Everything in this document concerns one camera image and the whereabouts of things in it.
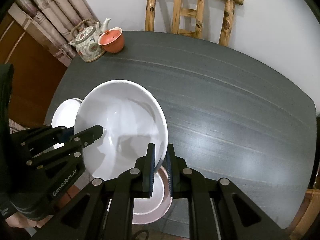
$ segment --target stack of plates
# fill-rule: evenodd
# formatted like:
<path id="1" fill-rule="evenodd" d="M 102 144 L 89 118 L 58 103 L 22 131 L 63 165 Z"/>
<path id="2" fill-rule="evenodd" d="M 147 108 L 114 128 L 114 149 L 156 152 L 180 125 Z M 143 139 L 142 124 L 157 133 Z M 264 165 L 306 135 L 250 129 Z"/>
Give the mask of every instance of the stack of plates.
<path id="1" fill-rule="evenodd" d="M 94 125 L 104 127 L 95 143 L 84 148 L 86 170 L 103 180 L 117 178 L 145 156 L 148 143 L 156 146 L 152 197 L 135 199 L 134 224 L 148 224 L 169 209 L 168 175 L 161 166 L 168 145 L 168 129 L 163 111 L 144 87 L 126 80 L 112 80 L 93 89 L 83 100 L 68 99 L 57 109 L 52 127 L 74 126 L 79 133 Z"/>

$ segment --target table top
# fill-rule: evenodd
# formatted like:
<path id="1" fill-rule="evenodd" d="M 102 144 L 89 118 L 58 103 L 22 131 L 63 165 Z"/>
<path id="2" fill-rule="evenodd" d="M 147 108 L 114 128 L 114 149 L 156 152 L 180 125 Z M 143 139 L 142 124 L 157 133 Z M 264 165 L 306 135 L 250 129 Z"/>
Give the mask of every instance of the table top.
<path id="1" fill-rule="evenodd" d="M 149 90 L 177 156 L 205 177 L 231 179 L 281 228 L 294 218 L 310 179 L 316 110 L 267 65 L 218 44 L 156 32 L 123 32 L 125 47 L 91 63 L 77 56 L 46 116 L 97 85 L 125 79 Z M 188 237 L 188 204 L 174 200 L 153 229 Z"/>

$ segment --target wooden cabinet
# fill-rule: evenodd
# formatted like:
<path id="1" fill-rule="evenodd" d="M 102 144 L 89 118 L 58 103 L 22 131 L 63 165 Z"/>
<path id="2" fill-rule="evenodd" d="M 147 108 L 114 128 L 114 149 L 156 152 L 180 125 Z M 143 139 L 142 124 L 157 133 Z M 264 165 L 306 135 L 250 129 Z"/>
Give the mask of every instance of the wooden cabinet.
<path id="1" fill-rule="evenodd" d="M 0 23 L 0 63 L 14 66 L 9 118 L 25 127 L 43 125 L 66 66 L 9 14 Z"/>

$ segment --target curtain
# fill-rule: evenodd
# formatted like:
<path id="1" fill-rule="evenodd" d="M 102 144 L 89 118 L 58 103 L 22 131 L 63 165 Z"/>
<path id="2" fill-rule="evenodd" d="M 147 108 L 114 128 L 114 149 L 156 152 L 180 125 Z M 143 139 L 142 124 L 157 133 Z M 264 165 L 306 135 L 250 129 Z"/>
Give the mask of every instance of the curtain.
<path id="1" fill-rule="evenodd" d="M 65 66 L 76 56 L 68 42 L 77 31 L 70 37 L 71 30 L 84 19 L 91 19 L 87 25 L 95 22 L 83 0 L 16 0 L 8 12 Z"/>

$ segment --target ceramic teapot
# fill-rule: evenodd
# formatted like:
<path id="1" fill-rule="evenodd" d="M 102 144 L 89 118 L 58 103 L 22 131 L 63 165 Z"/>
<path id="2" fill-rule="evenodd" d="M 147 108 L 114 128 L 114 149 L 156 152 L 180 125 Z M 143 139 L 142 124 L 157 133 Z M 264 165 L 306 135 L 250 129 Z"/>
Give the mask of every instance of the ceramic teapot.
<path id="1" fill-rule="evenodd" d="M 106 51 L 98 45 L 98 39 L 102 33 L 108 30 L 108 23 L 110 18 L 105 19 L 102 27 L 99 27 L 99 22 L 95 26 L 89 26 L 80 31 L 74 41 L 69 42 L 70 45 L 76 47 L 77 53 L 85 62 L 91 62 L 101 57 Z M 74 31 L 83 23 L 91 21 L 91 19 L 85 19 L 75 26 L 70 32 L 70 40 Z"/>

